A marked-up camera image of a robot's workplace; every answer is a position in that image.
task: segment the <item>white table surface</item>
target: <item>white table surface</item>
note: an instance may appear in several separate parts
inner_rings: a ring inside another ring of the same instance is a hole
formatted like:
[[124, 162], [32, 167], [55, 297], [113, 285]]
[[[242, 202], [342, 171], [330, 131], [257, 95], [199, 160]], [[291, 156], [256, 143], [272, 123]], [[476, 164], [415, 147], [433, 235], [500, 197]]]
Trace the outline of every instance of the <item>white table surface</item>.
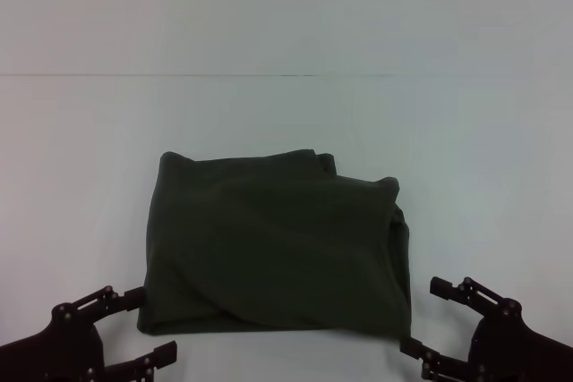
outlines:
[[[464, 276], [573, 344], [570, 0], [0, 0], [0, 344], [61, 301], [139, 286], [160, 155], [330, 152], [396, 176], [413, 335], [464, 358], [477, 316], [429, 294]], [[319, 75], [319, 76], [280, 76]], [[331, 332], [175, 339], [158, 382], [419, 380], [394, 344]]]

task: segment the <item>cloth fold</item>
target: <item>cloth fold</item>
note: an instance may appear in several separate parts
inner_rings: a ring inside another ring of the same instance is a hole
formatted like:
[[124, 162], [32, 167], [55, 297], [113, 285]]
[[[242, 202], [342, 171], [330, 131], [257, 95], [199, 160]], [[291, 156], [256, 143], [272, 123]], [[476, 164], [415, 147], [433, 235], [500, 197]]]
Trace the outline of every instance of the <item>cloth fold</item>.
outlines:
[[160, 160], [147, 232], [150, 335], [339, 328], [409, 335], [398, 181], [337, 175], [334, 157]]

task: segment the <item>green towel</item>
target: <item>green towel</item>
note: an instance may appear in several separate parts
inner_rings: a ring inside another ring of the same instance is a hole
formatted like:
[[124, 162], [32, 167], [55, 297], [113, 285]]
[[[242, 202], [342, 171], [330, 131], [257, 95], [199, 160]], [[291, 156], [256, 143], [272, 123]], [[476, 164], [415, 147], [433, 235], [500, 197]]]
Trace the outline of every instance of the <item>green towel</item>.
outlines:
[[410, 331], [398, 181], [336, 175], [300, 150], [192, 161], [163, 155], [150, 207], [150, 335], [340, 328]]

